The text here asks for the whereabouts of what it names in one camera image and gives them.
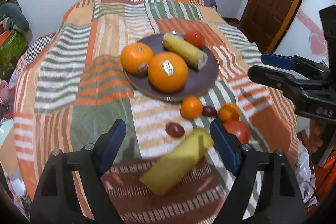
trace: plate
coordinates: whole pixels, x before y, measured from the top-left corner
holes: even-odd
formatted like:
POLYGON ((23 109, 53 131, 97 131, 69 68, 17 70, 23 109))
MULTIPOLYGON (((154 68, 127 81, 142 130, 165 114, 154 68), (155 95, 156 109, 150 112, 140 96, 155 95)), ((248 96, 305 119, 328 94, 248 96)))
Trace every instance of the plate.
MULTIPOLYGON (((173 34, 184 39, 184 35, 182 34, 177 34, 176 32, 173 32, 173 34)), ((139 42, 149 46, 154 54, 158 54, 165 51, 162 45, 162 37, 164 35, 164 33, 154 34, 149 37, 144 37, 139 40, 139 42)), ((155 99, 167 102, 180 102, 188 96, 199 97, 205 94, 214 85, 219 70, 217 59, 211 50, 209 50, 206 46, 204 46, 202 50, 208 55, 207 64, 201 71, 196 71, 188 66, 189 75, 185 86, 182 90, 175 93, 162 93, 155 89, 150 84, 147 76, 135 76, 127 73, 126 71, 125 75, 134 88, 155 99)))

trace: red tomato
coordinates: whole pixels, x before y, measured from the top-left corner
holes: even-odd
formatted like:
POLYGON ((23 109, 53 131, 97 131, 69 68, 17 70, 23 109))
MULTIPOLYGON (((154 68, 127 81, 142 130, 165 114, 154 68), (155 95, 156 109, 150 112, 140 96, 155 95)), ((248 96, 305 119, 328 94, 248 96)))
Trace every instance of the red tomato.
POLYGON ((229 133, 235 134, 241 143, 249 142, 251 133, 246 123, 237 120, 228 120, 223 125, 229 133))
POLYGON ((205 37, 200 31, 190 30, 184 36, 184 40, 193 44, 197 48, 202 48, 205 44, 205 37))

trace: gray plush toy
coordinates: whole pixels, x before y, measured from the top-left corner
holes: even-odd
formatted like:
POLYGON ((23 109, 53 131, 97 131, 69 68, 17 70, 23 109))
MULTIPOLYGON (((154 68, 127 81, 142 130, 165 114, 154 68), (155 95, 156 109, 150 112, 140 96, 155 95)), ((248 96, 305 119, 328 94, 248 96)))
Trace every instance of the gray plush toy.
POLYGON ((18 32, 26 32, 29 30, 29 23, 25 16, 21 13, 20 8, 11 2, 4 3, 0 6, 0 16, 4 16, 4 20, 0 22, 4 31, 13 28, 18 32))

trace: yellow cylindrical food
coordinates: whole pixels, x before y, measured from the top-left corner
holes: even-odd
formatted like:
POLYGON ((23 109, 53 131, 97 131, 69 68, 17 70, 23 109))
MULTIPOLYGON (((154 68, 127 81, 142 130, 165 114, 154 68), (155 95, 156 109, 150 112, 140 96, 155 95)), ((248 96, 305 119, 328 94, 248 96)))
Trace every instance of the yellow cylindrical food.
POLYGON ((197 70, 203 69, 208 62, 208 55, 205 52, 171 33, 163 36, 162 45, 167 50, 177 53, 188 65, 197 70))
POLYGON ((179 183, 213 144, 209 133, 203 128, 195 129, 173 151, 160 158, 140 181, 154 194, 164 195, 179 183))

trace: orange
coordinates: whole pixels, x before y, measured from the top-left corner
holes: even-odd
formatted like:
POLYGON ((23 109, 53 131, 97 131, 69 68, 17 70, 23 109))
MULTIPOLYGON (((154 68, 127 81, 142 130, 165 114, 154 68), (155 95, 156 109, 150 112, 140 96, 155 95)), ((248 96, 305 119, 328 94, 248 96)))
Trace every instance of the orange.
POLYGON ((187 64, 176 53, 161 52, 154 56, 149 63, 149 82, 163 93, 172 93, 181 90, 187 78, 187 64))
POLYGON ((146 44, 137 42, 127 45, 121 52, 120 62, 123 69, 134 75, 147 73, 148 64, 154 53, 146 44))
POLYGON ((240 116, 240 110, 233 103, 222 105, 222 107, 218 111, 218 118, 220 118, 222 122, 228 120, 239 120, 239 116, 240 116))
POLYGON ((196 119, 203 112, 203 104, 195 96, 185 98, 181 104, 181 115, 185 119, 196 119))

